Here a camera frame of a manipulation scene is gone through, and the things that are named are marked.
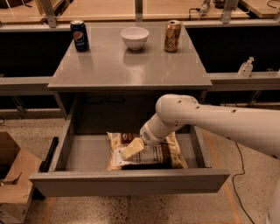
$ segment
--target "brown can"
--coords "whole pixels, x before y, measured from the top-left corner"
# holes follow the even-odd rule
[[[177,20],[168,21],[165,28],[164,49],[173,53],[178,50],[178,42],[181,33],[181,23]]]

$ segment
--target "concrete floor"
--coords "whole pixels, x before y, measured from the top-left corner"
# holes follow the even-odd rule
[[[64,124],[58,114],[43,113],[6,120],[0,131],[8,131],[21,148],[45,159],[54,136]],[[233,191],[232,176],[242,172],[234,142],[203,131],[212,166],[230,170],[231,177],[218,193],[148,195],[127,197],[76,197],[33,200],[26,224],[111,223],[251,223]],[[255,223],[265,223],[271,195],[280,177],[280,162],[240,145],[246,174],[235,181],[241,201]]]

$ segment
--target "white bowl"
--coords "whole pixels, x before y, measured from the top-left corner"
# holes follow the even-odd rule
[[[131,50],[139,50],[147,42],[149,32],[141,27],[130,27],[121,32],[124,44]]]

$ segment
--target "white bottle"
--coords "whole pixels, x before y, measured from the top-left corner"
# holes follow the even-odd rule
[[[252,62],[254,61],[253,57],[249,57],[248,60],[240,66],[238,71],[238,76],[242,78],[248,78],[253,70]]]

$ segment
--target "drawer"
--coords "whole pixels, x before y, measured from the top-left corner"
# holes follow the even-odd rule
[[[106,131],[139,132],[154,113],[154,95],[75,97],[48,172],[30,176],[46,197],[216,193],[229,171],[211,168],[201,130],[177,134],[188,169],[107,171]]]

